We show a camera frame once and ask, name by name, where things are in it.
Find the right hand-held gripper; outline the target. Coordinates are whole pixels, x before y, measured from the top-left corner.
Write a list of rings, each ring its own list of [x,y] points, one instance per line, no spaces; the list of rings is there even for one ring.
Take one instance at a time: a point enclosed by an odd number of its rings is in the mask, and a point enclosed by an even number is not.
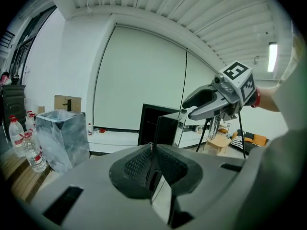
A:
[[[222,95],[222,99],[217,99],[216,91]],[[228,121],[236,119],[236,114],[241,111],[254,93],[252,68],[234,61],[215,75],[212,84],[194,90],[183,101],[182,107],[198,107],[188,115],[189,119],[194,121],[218,115],[224,121]]]

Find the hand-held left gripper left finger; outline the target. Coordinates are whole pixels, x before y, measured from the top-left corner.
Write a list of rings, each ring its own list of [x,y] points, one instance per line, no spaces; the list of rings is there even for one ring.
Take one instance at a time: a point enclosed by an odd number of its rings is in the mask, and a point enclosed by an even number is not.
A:
[[[149,145],[89,159],[40,190],[32,207],[44,227],[152,227]]]

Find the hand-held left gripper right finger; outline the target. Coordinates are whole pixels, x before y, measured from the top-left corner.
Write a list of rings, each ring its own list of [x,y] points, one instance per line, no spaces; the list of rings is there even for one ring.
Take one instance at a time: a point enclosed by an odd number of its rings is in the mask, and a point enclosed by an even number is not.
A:
[[[170,187],[168,227],[245,227],[251,158],[157,145],[155,159]]]

